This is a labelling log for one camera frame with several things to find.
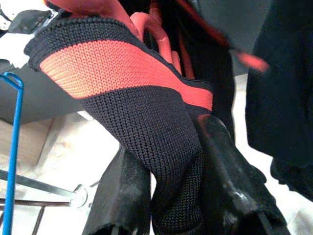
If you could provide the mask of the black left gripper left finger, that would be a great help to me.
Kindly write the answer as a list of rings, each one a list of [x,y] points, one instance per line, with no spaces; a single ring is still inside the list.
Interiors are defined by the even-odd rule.
[[[99,181],[83,234],[148,235],[150,221],[150,172],[121,146]]]

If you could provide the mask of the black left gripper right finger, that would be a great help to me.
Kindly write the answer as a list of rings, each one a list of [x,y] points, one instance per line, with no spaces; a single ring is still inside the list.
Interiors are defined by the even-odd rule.
[[[236,148],[225,125],[200,115],[197,133],[204,152],[200,201],[206,233],[288,235],[265,176]]]

